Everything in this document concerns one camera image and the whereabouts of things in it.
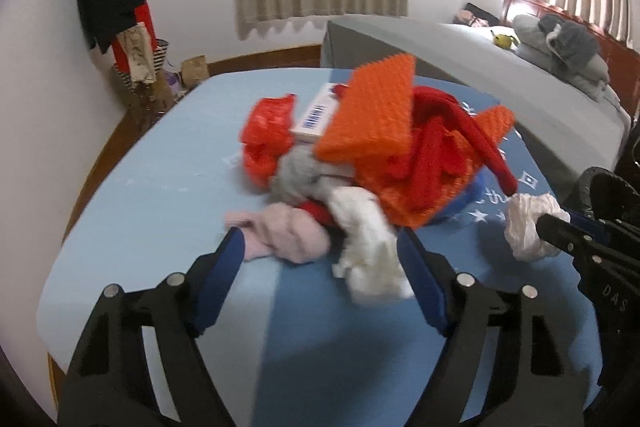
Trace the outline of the white paper ball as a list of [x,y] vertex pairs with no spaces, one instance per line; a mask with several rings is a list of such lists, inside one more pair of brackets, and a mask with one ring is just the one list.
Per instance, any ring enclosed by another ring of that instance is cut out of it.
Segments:
[[535,262],[556,257],[560,253],[558,247],[547,243],[537,233],[537,220],[543,215],[570,222],[570,214],[561,208],[550,193],[516,193],[506,202],[504,238],[516,260]]

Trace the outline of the blue plastic bag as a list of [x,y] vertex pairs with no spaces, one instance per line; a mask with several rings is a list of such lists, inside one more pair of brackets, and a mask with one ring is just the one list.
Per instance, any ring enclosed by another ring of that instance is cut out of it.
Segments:
[[458,213],[460,213],[465,207],[472,204],[472,202],[480,200],[484,194],[485,187],[486,181],[484,172],[480,171],[458,196],[451,199],[447,206],[437,213],[437,215],[430,221],[431,225],[457,216]]

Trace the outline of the white tissue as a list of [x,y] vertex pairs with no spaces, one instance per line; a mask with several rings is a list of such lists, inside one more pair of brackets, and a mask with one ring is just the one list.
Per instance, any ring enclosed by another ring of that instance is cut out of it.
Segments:
[[373,307],[414,296],[400,264],[397,233],[378,198],[359,186],[341,186],[328,199],[332,217],[345,233],[333,275],[345,282],[352,302]]

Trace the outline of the pink cloth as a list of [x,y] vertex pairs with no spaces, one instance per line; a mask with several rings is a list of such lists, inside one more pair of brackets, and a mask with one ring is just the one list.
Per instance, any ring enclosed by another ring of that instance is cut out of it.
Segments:
[[275,202],[259,211],[231,211],[224,215],[227,229],[244,235],[244,261],[276,257],[293,265],[306,265],[331,249],[329,233],[303,209]]

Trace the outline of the large orange foam net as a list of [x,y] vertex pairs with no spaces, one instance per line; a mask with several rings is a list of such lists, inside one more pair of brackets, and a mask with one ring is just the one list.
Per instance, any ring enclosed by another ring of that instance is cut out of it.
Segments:
[[415,72],[416,58],[405,53],[356,68],[314,155],[330,164],[355,164],[408,153]]

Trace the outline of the grey tissue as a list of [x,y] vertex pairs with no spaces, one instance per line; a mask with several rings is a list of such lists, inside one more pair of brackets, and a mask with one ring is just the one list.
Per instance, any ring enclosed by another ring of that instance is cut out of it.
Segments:
[[337,187],[351,186],[354,169],[349,165],[333,165],[314,156],[311,144],[294,145],[278,160],[276,173],[269,179],[274,199],[291,206],[306,200],[325,204]]

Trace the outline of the red plastic bag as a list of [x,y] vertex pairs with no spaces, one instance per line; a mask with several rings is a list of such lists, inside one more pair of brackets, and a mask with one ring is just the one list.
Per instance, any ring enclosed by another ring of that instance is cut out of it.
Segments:
[[267,188],[281,156],[294,144],[291,132],[296,95],[261,98],[240,134],[244,173],[256,186]]

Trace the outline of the dark grey blanket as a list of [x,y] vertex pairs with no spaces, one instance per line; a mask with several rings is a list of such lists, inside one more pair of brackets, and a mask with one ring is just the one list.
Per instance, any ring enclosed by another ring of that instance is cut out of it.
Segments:
[[546,14],[538,20],[549,50],[568,69],[584,69],[601,51],[597,38],[582,24],[556,14]]

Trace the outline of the yellow plush toy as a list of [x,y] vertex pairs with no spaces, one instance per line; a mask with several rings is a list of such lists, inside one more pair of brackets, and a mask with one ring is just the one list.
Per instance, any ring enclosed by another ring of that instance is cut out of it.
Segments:
[[516,38],[514,35],[498,34],[498,32],[495,32],[493,30],[490,33],[492,43],[495,46],[498,46],[498,48],[500,49],[512,50],[516,49],[520,45],[518,38]]

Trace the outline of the pink black bag on bed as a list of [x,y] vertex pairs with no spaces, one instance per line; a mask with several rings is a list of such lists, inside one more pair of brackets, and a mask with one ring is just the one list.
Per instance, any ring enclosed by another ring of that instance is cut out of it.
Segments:
[[454,24],[469,27],[494,27],[500,25],[500,20],[473,3],[467,3],[461,10],[454,14]]

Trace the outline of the blue tree print tablecloth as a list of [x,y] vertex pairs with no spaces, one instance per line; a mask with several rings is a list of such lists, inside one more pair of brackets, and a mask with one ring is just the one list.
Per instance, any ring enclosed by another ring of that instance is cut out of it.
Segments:
[[[347,78],[318,68],[219,75],[171,109],[94,194],[44,284],[37,331],[56,363],[70,363],[107,285],[137,291],[186,271],[217,248],[226,213],[265,206],[244,176],[239,142],[259,100],[291,93],[303,112],[325,83]],[[592,400],[602,359],[572,260],[515,260],[503,236],[506,199],[493,176],[485,183],[482,197],[456,217],[421,229],[421,242],[489,287],[536,287],[579,391]],[[410,415],[442,336],[412,299],[356,305],[332,265],[332,257],[298,267],[272,258],[245,263],[217,323],[198,340],[238,425],[400,426]]]

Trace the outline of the white medicine box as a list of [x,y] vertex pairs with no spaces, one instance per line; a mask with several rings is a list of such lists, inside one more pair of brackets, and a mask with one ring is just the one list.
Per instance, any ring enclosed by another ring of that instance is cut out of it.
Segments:
[[291,128],[297,142],[316,143],[329,126],[340,105],[341,83],[326,82]]

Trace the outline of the brown paper bag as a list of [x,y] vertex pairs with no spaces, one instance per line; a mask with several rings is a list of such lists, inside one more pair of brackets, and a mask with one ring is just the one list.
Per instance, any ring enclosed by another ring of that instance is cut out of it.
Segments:
[[198,55],[181,63],[180,76],[183,87],[194,89],[209,78],[208,63],[205,55]]

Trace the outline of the striped basket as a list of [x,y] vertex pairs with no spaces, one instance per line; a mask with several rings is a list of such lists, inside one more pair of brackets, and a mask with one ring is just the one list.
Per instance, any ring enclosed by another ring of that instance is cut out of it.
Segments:
[[136,92],[139,87],[151,86],[163,69],[169,48],[165,39],[156,39],[149,44],[126,46],[119,42],[114,47],[114,71],[125,88]]

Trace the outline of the red hanging bag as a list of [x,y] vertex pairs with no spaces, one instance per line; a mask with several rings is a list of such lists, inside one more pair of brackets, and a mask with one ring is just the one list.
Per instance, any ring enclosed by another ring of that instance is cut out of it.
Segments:
[[143,2],[134,9],[134,26],[112,40],[115,65],[119,72],[129,74],[133,83],[153,83],[157,48],[151,11]]

